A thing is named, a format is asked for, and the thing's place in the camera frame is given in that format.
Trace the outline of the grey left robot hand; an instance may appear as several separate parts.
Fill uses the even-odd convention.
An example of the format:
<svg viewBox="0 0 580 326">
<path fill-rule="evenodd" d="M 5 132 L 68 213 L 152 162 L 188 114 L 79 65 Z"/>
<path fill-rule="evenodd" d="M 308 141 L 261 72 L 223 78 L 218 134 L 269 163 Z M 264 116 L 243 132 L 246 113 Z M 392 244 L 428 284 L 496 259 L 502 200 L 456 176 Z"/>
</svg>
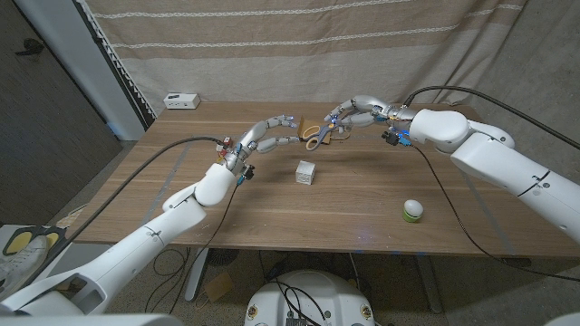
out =
<svg viewBox="0 0 580 326">
<path fill-rule="evenodd" d="M 297 136 L 276 136 L 262 140 L 269 129 L 279 126 L 293 129 L 298 127 L 298 125 L 294 123 L 294 118 L 286 115 L 275 116 L 267 120 L 259 121 L 245 132 L 235 145 L 235 148 L 226 154 L 223 166 L 236 176 L 242 170 L 246 159 L 253 152 L 265 154 L 278 146 L 288 145 L 299 141 Z"/>
</svg>

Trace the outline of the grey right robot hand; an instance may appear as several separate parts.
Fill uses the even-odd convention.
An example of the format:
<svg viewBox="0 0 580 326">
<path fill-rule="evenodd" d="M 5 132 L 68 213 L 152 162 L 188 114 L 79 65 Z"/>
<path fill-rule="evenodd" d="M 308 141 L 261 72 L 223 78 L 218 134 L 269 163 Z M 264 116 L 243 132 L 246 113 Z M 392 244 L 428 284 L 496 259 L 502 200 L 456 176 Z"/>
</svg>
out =
<svg viewBox="0 0 580 326">
<path fill-rule="evenodd" d="M 369 95 L 357 95 L 339 104 L 324 117 L 339 131 L 386 124 L 396 130 L 408 130 L 417 111 L 405 105 L 390 104 Z"/>
</svg>

